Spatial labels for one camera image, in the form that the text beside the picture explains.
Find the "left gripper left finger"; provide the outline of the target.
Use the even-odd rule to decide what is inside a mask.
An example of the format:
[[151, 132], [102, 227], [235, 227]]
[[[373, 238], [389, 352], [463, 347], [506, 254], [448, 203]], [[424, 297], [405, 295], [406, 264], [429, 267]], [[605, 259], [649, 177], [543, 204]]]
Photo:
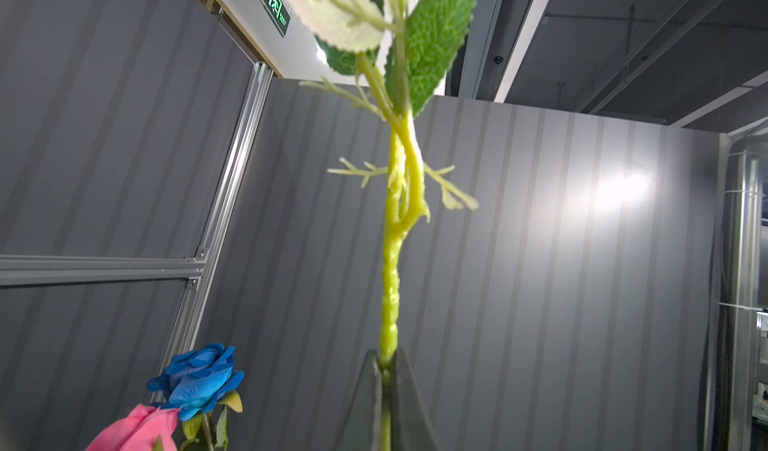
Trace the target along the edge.
[[378, 451], [381, 445], [382, 406], [382, 374], [376, 351], [369, 350], [363, 359], [334, 450]]

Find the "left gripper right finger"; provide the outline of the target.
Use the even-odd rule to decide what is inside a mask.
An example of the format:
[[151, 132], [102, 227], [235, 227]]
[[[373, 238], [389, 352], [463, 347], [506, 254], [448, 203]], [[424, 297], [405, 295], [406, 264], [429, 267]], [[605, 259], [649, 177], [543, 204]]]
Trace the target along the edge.
[[392, 450], [438, 451], [439, 445], [412, 367], [402, 348], [394, 354], [390, 387]]

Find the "blue artificial rose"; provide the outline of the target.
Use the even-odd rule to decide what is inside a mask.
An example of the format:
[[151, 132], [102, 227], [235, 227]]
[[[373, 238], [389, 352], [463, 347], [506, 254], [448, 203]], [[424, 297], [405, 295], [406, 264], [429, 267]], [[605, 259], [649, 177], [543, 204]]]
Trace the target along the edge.
[[235, 348], [211, 343], [174, 356], [146, 389], [162, 396], [162, 408], [176, 409], [183, 450], [225, 450], [228, 415], [243, 411], [238, 388], [245, 373], [235, 369]]

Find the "magenta pink artificial rose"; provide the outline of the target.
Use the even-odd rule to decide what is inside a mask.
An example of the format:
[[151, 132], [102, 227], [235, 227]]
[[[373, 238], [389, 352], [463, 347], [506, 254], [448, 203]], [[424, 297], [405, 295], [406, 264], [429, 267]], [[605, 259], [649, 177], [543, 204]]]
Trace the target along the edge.
[[163, 450], [176, 450], [172, 437], [178, 423], [177, 409], [137, 405], [127, 417], [102, 430], [86, 451], [154, 450], [160, 441]]

